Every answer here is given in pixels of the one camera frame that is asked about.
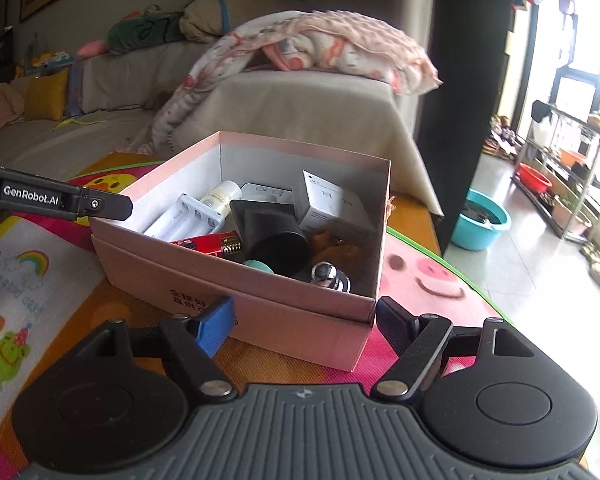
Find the red cylindrical tube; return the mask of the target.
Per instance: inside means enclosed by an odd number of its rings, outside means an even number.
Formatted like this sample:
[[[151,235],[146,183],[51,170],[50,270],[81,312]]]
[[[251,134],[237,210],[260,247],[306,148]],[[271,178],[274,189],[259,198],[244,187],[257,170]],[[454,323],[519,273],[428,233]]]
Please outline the red cylindrical tube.
[[[242,240],[235,231],[174,240],[172,245],[215,257],[235,255],[242,251]]]

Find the white battery charger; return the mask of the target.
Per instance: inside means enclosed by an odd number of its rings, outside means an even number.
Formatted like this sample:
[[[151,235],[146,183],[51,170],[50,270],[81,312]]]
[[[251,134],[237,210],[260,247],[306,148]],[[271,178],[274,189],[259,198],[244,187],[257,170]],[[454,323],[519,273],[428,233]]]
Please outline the white battery charger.
[[[181,194],[168,210],[148,226],[144,235],[164,242],[176,242],[213,234],[224,226],[227,215],[228,209],[211,198],[201,202]]]

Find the dark red lipstick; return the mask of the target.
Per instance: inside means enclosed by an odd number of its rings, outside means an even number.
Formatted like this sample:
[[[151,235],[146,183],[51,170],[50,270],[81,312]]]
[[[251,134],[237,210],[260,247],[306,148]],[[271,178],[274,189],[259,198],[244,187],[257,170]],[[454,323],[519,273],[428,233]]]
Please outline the dark red lipstick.
[[[350,278],[328,261],[320,261],[312,266],[311,283],[337,292],[351,290]]]

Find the cream lotion bottle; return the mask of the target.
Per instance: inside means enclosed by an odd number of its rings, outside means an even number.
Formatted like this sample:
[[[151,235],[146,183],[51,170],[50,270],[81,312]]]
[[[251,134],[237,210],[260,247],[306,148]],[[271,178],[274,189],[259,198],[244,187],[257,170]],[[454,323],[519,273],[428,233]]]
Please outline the cream lotion bottle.
[[[204,206],[209,207],[223,218],[230,213],[230,202],[242,198],[242,189],[231,180],[225,180],[215,185],[205,196],[199,200]]]

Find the brown dog figurine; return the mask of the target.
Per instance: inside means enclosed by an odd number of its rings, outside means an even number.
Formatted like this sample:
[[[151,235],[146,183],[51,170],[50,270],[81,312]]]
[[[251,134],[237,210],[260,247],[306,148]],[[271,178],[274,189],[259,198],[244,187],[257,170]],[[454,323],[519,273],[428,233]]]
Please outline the brown dog figurine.
[[[349,244],[329,231],[313,235],[310,249],[313,264],[326,261],[347,274],[360,273],[366,260],[363,248]]]

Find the small white carton box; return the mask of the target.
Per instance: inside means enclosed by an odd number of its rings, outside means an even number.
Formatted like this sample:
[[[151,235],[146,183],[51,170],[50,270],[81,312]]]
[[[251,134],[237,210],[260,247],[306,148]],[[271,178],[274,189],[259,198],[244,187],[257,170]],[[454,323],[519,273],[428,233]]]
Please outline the small white carton box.
[[[303,231],[328,231],[351,244],[371,243],[376,228],[360,198],[316,174],[302,170],[294,194],[294,215]]]

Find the black rectangular device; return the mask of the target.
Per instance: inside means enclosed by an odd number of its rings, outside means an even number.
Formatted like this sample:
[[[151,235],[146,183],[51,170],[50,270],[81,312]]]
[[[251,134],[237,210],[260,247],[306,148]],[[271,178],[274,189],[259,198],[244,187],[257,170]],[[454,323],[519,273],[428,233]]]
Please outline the black rectangular device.
[[[264,184],[248,182],[241,188],[242,199],[252,202],[263,202],[271,204],[292,205],[294,203],[294,194],[286,188],[276,188]]]

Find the yellow cushion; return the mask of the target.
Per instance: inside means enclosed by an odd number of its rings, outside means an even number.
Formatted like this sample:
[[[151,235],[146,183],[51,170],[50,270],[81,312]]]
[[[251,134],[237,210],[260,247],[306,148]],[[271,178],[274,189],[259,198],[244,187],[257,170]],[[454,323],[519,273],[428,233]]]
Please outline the yellow cushion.
[[[59,122],[64,117],[68,78],[68,68],[50,76],[34,78],[24,97],[24,119]]]

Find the colourful cartoon play mat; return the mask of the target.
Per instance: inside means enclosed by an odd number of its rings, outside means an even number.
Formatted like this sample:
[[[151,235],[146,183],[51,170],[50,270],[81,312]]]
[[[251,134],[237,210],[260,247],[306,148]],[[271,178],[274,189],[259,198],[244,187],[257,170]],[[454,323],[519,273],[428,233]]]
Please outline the colourful cartoon play mat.
[[[105,188],[121,185],[126,188],[139,177],[162,163],[148,155],[111,153],[94,162],[80,172],[70,183],[87,188],[99,186],[95,181],[104,178]],[[399,255],[411,245],[418,256],[437,252],[432,235],[431,223],[425,208],[414,198],[396,198],[398,212],[390,219],[389,248],[399,250]],[[10,411],[21,388],[37,378],[55,363],[74,344],[79,342],[93,328],[108,318],[124,318],[130,327],[154,325],[166,317],[166,312],[111,286],[104,277],[104,271],[96,262],[95,249],[91,242],[91,231],[86,225],[64,220],[27,217],[17,214],[7,216],[0,222],[0,247],[3,261],[7,256],[16,257],[24,278],[32,271],[32,278],[44,278],[42,304],[38,296],[30,301],[24,292],[16,297],[9,292],[7,285],[0,281],[0,343],[9,344],[8,351],[22,350],[26,354],[16,358],[16,364],[7,365],[14,376],[8,376],[0,389],[0,479],[11,479],[20,468],[26,466],[20,445],[17,442]],[[468,299],[462,300],[459,307],[451,306],[451,299],[443,307],[443,298],[431,300],[434,313],[444,314],[460,325],[479,326],[488,316],[501,316],[498,309],[486,299],[478,287],[463,280],[452,266],[439,257],[432,258],[441,269],[449,271],[451,278],[458,278]],[[8,278],[6,271],[0,271],[0,280]],[[306,361],[283,356],[229,339],[214,357],[215,362],[227,372],[238,387],[247,382],[360,382],[366,389],[381,375],[380,372],[394,360],[388,342],[373,328],[370,338],[351,373],[335,370]]]

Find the pink cardboard box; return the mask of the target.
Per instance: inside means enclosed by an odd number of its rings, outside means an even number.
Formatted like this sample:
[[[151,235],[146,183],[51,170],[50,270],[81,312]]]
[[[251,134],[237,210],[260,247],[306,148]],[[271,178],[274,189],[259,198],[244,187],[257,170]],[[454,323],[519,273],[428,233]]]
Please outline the pink cardboard box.
[[[302,171],[355,192],[373,222],[370,256],[348,294],[193,252],[145,233],[183,193],[200,197],[225,180],[293,188]],[[126,188],[132,216],[124,221],[92,219],[92,241],[108,280],[124,292],[170,313],[192,313],[230,296],[237,318],[232,337],[350,372],[373,326],[390,174],[387,159],[219,131]]]

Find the teal plastic basin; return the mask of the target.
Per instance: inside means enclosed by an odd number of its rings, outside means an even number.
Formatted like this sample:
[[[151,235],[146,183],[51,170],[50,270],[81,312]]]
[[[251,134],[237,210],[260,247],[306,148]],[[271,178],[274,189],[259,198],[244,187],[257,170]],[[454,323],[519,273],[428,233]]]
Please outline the teal plastic basin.
[[[468,191],[465,203],[451,236],[451,242],[471,252],[489,248],[500,234],[512,226],[509,213],[490,196]]]

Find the beige sofa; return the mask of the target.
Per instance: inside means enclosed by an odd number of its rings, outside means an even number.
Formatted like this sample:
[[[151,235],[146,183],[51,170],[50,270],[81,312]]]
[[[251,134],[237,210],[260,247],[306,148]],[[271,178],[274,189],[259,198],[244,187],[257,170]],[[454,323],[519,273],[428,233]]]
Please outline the beige sofa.
[[[174,42],[81,62],[81,116],[63,126],[23,120],[0,130],[0,166],[67,180],[115,150],[135,151],[142,130],[204,53]],[[222,81],[175,129],[169,158],[217,131],[274,136],[390,160],[394,192],[442,207],[388,84],[338,73],[247,70]]]

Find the red plastic basin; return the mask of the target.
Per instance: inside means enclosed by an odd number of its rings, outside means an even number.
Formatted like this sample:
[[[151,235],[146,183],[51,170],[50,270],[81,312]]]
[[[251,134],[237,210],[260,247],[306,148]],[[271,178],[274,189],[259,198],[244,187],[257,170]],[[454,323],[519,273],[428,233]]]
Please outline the red plastic basin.
[[[553,185],[552,181],[539,170],[521,162],[516,175],[525,188],[536,195],[547,192]]]

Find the green plush toy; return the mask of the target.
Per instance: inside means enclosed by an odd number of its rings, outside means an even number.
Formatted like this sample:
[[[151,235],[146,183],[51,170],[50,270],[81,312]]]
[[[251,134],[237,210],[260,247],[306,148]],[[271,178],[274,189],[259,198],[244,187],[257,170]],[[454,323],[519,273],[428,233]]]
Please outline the green plush toy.
[[[128,16],[117,22],[101,40],[84,44],[76,51],[78,58],[94,58],[106,53],[122,55],[135,50],[184,41],[180,29],[182,12],[151,12]]]

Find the metal shelf rack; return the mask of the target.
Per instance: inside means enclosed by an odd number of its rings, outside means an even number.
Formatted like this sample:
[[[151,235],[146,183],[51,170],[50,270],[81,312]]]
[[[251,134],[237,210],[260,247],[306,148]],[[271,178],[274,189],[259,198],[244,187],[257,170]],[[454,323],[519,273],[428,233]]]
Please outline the metal shelf rack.
[[[516,175],[521,162],[547,176],[552,187],[540,195],[525,188]],[[600,212],[592,209],[600,194],[597,169],[600,113],[580,119],[554,104],[534,101],[529,131],[515,162],[513,184],[562,240],[583,245],[600,226]]]

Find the beige rolled pillow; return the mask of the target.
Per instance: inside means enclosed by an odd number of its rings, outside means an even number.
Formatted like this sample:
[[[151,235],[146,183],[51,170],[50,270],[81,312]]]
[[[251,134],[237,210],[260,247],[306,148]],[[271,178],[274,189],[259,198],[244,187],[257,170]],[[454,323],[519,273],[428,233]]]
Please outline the beige rolled pillow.
[[[255,18],[289,10],[306,10],[306,4],[301,0],[194,0],[178,26],[187,40],[208,44]]]

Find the floral pink blanket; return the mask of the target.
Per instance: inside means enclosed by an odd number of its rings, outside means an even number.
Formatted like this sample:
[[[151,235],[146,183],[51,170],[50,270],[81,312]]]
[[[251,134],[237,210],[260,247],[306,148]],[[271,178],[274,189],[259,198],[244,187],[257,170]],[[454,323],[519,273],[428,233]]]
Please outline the floral pink blanket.
[[[425,49],[405,32],[351,11],[284,11],[228,32],[198,58],[166,104],[137,133],[132,153],[169,156],[172,134],[222,81],[262,54],[276,70],[318,70],[388,84],[397,96],[421,96],[442,85]]]

